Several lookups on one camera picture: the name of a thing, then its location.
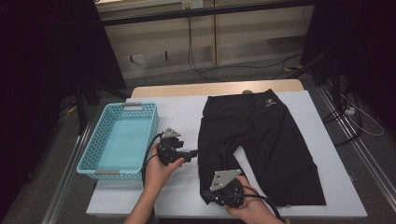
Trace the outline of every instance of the black shorts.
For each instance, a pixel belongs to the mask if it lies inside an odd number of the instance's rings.
[[[273,91],[209,96],[198,137],[200,193],[215,171],[242,169],[241,146],[265,195],[276,206],[325,205],[318,167],[288,108]]]

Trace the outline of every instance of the blue plastic basket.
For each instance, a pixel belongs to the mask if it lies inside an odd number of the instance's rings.
[[[107,105],[77,172],[93,179],[142,178],[143,159],[158,121],[155,103]]]

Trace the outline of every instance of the power outlet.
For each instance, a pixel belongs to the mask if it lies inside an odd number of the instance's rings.
[[[204,0],[192,0],[192,8],[202,8],[204,7]]]
[[[186,9],[192,9],[192,1],[183,1],[181,2],[181,9],[186,10]]]

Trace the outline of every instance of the white logo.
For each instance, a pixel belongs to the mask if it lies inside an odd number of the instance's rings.
[[[268,105],[276,105],[276,102],[274,102],[273,99],[268,99],[268,100],[267,100],[267,106],[268,106]]]

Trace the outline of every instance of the gray floor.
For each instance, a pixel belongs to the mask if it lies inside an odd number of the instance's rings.
[[[264,66],[279,62],[279,60],[261,61],[254,63],[242,63],[238,65]],[[298,56],[286,62],[286,66],[293,66],[299,62]],[[228,67],[220,68],[203,73],[206,77],[214,77],[223,81],[240,80],[262,80],[271,79],[279,75],[282,71],[282,64],[264,68]],[[288,73],[283,73],[278,78],[287,77]],[[313,84],[313,74],[304,75],[301,81],[306,90],[311,94],[319,114],[324,117],[331,110],[324,104],[323,98],[318,93],[318,88]],[[200,77],[192,71],[175,72],[172,74],[162,74],[152,77],[140,77],[126,81],[128,90],[131,93],[138,86],[169,85],[185,83],[206,83],[214,80]],[[97,106],[86,105],[88,118],[92,121],[98,119],[103,107],[112,102],[121,102],[120,99],[99,92],[102,96],[101,104]],[[368,114],[375,116],[371,108],[362,99],[359,99],[361,108]],[[371,132],[378,132],[377,127],[366,117],[363,117],[364,127]],[[334,121],[325,125],[334,143],[346,139],[340,126]],[[50,200],[60,182],[64,167],[68,163],[68,158],[72,153],[78,138],[78,116],[76,113],[71,116],[61,117],[57,128],[52,136],[47,148],[47,154],[33,171],[33,181],[26,183],[21,192],[12,204],[3,223],[40,223],[50,205]],[[371,136],[367,133],[361,135],[361,140],[370,149],[378,164],[382,167],[389,179],[396,182],[396,132],[385,128],[382,136]],[[359,158],[351,144],[345,144],[336,148],[346,170],[355,178],[353,182],[363,205],[368,213],[368,217],[361,219],[291,219],[291,223],[391,223],[396,220],[396,213],[389,205],[384,194],[374,182],[365,165]],[[95,181],[86,176],[74,174],[72,182],[68,188],[64,204],[57,216],[56,223],[122,223],[124,218],[98,218],[85,214],[88,203],[93,193]],[[202,220],[194,219],[164,219],[159,223],[202,223]],[[241,223],[237,220],[206,220],[206,223]]]

